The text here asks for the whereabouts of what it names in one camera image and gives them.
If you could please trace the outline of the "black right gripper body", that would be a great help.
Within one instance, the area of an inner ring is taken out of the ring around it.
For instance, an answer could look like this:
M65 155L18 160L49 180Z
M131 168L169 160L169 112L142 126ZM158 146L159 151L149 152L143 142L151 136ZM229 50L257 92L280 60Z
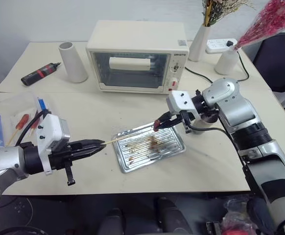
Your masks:
M182 122L185 133L191 133L196 128L192 125L189 113L187 111L180 111L176 117Z

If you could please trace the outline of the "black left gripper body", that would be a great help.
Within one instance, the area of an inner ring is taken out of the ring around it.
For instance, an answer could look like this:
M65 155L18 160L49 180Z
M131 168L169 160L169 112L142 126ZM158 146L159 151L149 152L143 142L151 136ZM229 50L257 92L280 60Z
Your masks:
M75 184L75 179L71 170L72 152L75 150L75 145L76 142L69 142L60 151L52 151L48 156L52 170L65 169L68 186Z

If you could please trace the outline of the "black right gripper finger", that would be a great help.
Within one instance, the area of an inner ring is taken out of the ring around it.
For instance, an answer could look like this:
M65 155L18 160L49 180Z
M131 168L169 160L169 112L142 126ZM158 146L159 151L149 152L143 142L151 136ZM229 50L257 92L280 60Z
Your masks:
M167 119L167 120L159 120L159 124L157 125L157 128L171 128L179 123L182 122L181 117L177 117L175 119Z
M162 114L159 118L157 118L155 120L155 123L178 123L179 122L179 119L178 118L174 118L174 115L168 111L164 114Z

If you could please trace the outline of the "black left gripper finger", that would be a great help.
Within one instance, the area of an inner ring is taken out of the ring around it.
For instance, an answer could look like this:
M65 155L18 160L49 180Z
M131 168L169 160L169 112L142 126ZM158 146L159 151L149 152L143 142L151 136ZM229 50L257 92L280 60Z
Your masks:
M71 150L71 159L79 160L83 158L90 157L106 147L105 144L88 144L85 146L72 148Z
M79 140L79 141L73 141L70 142L71 148L105 148L106 144L102 140Z

